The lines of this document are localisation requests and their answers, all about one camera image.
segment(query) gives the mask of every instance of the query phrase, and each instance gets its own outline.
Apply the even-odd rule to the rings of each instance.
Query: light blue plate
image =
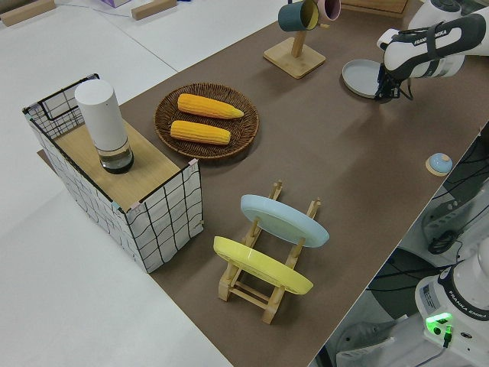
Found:
[[[279,239],[298,243],[306,239],[305,247],[320,247],[329,240],[326,231],[317,221],[284,203],[258,195],[244,195],[241,211],[258,226]]]

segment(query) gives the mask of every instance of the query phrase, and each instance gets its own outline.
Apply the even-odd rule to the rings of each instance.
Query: pink mug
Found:
[[[315,0],[319,8],[319,23],[334,21],[342,10],[340,0]]]

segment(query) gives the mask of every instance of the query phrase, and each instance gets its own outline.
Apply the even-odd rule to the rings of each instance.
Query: corn cob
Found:
[[[236,119],[244,115],[240,109],[228,103],[189,93],[178,96],[178,109],[181,112],[217,119]]]
[[[226,145],[231,140],[231,132],[228,130],[183,120],[173,121],[170,136],[180,140],[216,145]]]

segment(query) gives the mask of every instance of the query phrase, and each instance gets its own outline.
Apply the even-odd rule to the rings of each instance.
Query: wicker plate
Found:
[[[196,94],[229,103],[243,111],[244,116],[226,120],[181,112],[176,103],[181,93]],[[228,145],[212,145],[174,139],[170,136],[170,127],[175,120],[200,122],[225,128],[231,132],[231,141]],[[243,151],[253,141],[258,125],[258,112],[248,98],[227,86],[211,83],[196,83],[174,90],[161,101],[154,113],[156,133],[166,145],[186,156],[204,160],[229,158]]]

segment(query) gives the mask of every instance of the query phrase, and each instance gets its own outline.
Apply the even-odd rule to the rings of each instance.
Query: brown table mat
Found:
[[[306,44],[326,62],[301,80],[262,57],[290,36],[272,24],[121,107],[180,166],[188,159],[166,147],[153,127],[166,94],[191,83],[221,83],[257,107],[261,126],[248,156],[202,166],[204,232],[151,274],[233,365],[306,366],[442,184],[426,170],[427,157],[441,151],[457,162],[487,121],[487,58],[469,57],[451,78],[414,80],[412,102],[379,103],[345,87],[342,67],[358,58],[381,61],[378,37],[402,23],[343,11],[329,29],[307,34]],[[296,209],[322,199],[316,220],[331,239],[303,250],[296,270],[314,288],[305,296],[286,294],[269,326],[260,308],[238,297],[218,299],[226,263],[212,240],[241,240],[249,227],[241,196],[266,196],[276,179],[284,184],[281,201]],[[285,260],[290,247],[263,233],[256,249]]]

